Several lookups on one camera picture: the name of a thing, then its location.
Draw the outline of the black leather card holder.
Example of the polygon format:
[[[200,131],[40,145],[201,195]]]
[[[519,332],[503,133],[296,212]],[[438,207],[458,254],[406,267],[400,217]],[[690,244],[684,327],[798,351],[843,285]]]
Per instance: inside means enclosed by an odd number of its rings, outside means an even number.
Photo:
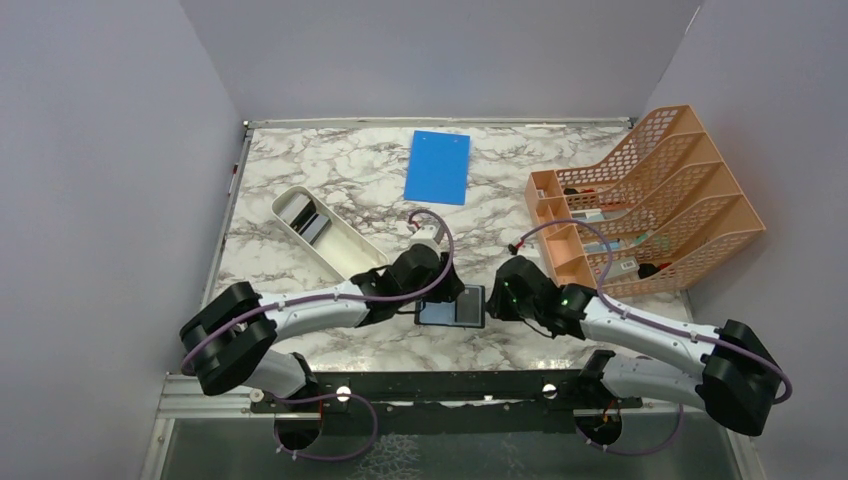
[[[485,287],[467,285],[452,302],[417,302],[414,323],[420,326],[483,329],[485,318]]]

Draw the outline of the black VIP card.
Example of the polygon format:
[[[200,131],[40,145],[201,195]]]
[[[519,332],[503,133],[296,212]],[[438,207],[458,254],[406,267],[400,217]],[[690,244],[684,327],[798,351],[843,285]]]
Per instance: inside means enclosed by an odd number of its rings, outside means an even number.
[[[455,301],[454,325],[482,329],[485,326],[485,288],[467,285]]]

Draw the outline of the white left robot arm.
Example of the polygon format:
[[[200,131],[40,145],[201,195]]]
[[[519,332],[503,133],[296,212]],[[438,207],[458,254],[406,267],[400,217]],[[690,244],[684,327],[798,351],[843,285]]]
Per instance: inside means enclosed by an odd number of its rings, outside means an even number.
[[[393,263],[334,286],[263,297],[247,281],[226,288],[179,331],[186,351],[180,370],[216,396],[239,386],[273,395],[290,410],[319,395],[305,357],[273,345],[308,333],[361,328],[396,316],[412,303],[449,303],[464,291],[448,252],[415,244]]]

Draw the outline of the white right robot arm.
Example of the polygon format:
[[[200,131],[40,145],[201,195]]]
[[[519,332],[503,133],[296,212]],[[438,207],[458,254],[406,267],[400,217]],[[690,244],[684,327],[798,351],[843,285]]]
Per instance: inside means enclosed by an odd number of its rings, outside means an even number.
[[[504,321],[534,320],[554,337],[636,352],[634,358],[599,354],[578,378],[578,396],[592,407],[613,397],[665,400],[759,436],[787,392],[777,362],[747,324],[728,320],[715,327],[649,314],[584,285],[558,286],[522,256],[497,269],[487,311]]]

